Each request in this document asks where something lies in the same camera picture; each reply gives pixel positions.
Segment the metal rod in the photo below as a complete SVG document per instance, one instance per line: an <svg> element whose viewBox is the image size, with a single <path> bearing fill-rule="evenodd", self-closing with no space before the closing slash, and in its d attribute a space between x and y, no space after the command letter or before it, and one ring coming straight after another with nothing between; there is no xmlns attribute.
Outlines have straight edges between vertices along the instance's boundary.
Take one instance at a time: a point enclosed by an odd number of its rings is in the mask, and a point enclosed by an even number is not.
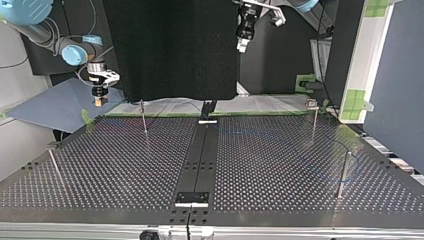
<svg viewBox="0 0 424 240"><path fill-rule="evenodd" d="M343 188L346 182L346 176L347 176L347 164L348 164L348 157L351 156L352 153L351 152L346 152L345 155L345 160L344 160L344 164L343 164L343 169L342 169L342 176L340 178L340 182L339 182L339 189L337 190L337 198L341 199L342 198L342 194L343 194Z"/></svg>
<svg viewBox="0 0 424 240"><path fill-rule="evenodd" d="M314 134L315 134L315 129L317 128L318 111L319 111L319 108L317 108L317 109L315 110L315 118L314 118Z"/></svg>
<svg viewBox="0 0 424 240"><path fill-rule="evenodd" d="M52 150L49 150L49 154L50 154L50 157L51 157L51 159L53 161L54 168L56 169L56 171L59 172L59 166L57 165L56 158L53 155L53 151Z"/></svg>
<svg viewBox="0 0 424 240"><path fill-rule="evenodd" d="M147 133L147 124L146 124L146 116L145 116L146 114L145 114L145 111L144 111L144 101L143 100L140 101L140 108L141 108L141 116L143 118L144 132Z"/></svg>

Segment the black bracket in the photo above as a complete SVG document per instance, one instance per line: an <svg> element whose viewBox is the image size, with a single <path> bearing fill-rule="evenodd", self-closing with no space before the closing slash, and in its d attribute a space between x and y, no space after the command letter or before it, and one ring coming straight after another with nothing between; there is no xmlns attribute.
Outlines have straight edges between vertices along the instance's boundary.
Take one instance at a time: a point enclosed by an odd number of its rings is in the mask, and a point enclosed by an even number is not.
<svg viewBox="0 0 424 240"><path fill-rule="evenodd" d="M175 201L176 207L205 208L209 203L208 192L180 192Z"/></svg>
<svg viewBox="0 0 424 240"><path fill-rule="evenodd" d="M205 102L202 107L202 116L200 116L200 120L208 121L211 120L209 114L213 113L216 108L217 100L213 100L211 102Z"/></svg>

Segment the orange component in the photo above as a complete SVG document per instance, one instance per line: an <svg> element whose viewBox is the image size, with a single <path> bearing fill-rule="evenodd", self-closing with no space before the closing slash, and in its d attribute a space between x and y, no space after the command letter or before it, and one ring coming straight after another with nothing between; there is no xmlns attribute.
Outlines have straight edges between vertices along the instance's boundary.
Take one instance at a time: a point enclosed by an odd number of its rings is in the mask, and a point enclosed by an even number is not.
<svg viewBox="0 0 424 240"><path fill-rule="evenodd" d="M102 101L102 99L101 99L101 98L97 98L95 102L96 102L96 107L101 107L101 106L103 106L103 101Z"/></svg>

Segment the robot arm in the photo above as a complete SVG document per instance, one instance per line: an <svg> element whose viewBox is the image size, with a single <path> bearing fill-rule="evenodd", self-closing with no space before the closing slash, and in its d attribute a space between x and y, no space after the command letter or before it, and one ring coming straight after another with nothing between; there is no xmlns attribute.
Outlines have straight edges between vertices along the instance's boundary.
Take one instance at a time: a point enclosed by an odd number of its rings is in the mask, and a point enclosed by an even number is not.
<svg viewBox="0 0 424 240"><path fill-rule="evenodd" d="M102 106L107 100L108 88L120 80L116 72L106 67L104 55L107 52L102 38L83 36L82 42L78 43L69 37L58 36L56 23L48 21L53 0L1 0L0 3L0 16L8 25L38 46L61 55L69 65L87 67L96 106Z"/></svg>
<svg viewBox="0 0 424 240"><path fill-rule="evenodd" d="M270 23L273 26L279 27L286 23L286 18L281 8L272 6L272 1L267 0L233 0L233 2L240 5L239 16L240 24L237 28L239 52L246 52L247 45L255 36L255 24L261 18L263 9L268 9L271 16ZM301 13L311 11L318 0L288 0L289 5Z"/></svg>

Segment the blue panel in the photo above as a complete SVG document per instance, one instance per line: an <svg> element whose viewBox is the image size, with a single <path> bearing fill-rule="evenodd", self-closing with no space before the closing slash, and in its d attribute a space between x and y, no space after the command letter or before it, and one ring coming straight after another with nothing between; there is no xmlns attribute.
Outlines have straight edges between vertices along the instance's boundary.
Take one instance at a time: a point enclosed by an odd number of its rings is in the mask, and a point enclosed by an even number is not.
<svg viewBox="0 0 424 240"><path fill-rule="evenodd" d="M82 38L82 41L86 42L86 43L92 43L92 44L97 44L97 45L103 46L102 37L96 36L96 35L86 35Z"/></svg>
<svg viewBox="0 0 424 240"><path fill-rule="evenodd" d="M305 4L301 5L301 6L296 7L296 9L299 12L303 12L303 13L309 12L309 11L311 11L311 9L313 7L315 7L315 5L317 5L317 3L318 3L318 0L309 0L307 3L305 3Z"/></svg>
<svg viewBox="0 0 424 240"><path fill-rule="evenodd" d="M52 11L53 0L1 0L0 17L16 25L35 25Z"/></svg>
<svg viewBox="0 0 424 240"><path fill-rule="evenodd" d="M62 58L71 66L79 66L88 61L88 54L80 46L69 45L62 50Z"/></svg>

